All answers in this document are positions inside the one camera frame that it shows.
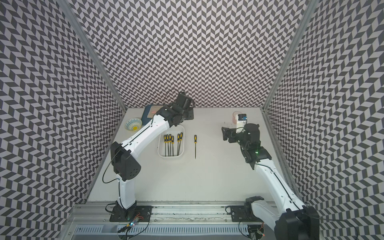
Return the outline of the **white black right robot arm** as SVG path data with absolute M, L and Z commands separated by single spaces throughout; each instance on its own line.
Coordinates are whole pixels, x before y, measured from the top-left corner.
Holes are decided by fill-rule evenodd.
M 273 208 L 260 196 L 250 197 L 246 199 L 249 212 L 273 229 L 277 240 L 318 240 L 318 212 L 306 206 L 277 171 L 272 156 L 262 146 L 259 125 L 223 127 L 222 134 L 224 141 L 240 146 L 246 163 L 264 179 L 276 204 Z

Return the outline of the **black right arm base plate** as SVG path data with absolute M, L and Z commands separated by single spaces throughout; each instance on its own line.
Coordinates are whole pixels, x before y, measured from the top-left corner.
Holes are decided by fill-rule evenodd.
M 245 206 L 229 206 L 228 210 L 234 223 L 251 221 L 246 214 Z

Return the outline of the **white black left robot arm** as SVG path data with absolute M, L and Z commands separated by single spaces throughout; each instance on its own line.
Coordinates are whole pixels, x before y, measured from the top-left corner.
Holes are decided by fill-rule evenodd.
M 181 151 L 184 133 L 176 137 L 166 134 L 171 127 L 177 127 L 185 120 L 193 119 L 192 102 L 170 104 L 158 110 L 152 120 L 129 139 L 122 143 L 114 142 L 111 146 L 111 162 L 115 180 L 118 181 L 118 194 L 113 215 L 122 214 L 127 219 L 133 215 L 137 200 L 135 197 L 135 178 L 141 171 L 137 158 L 147 146 L 158 136 L 165 141 L 166 157 L 176 157 Z

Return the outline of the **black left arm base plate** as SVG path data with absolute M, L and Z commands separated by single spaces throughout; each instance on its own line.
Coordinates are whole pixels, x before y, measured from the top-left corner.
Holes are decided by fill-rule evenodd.
M 152 215 L 152 209 L 152 206 L 132 206 L 126 210 L 120 205 L 116 205 L 113 207 L 109 221 L 113 223 L 130 223 L 134 220 L 148 222 Z

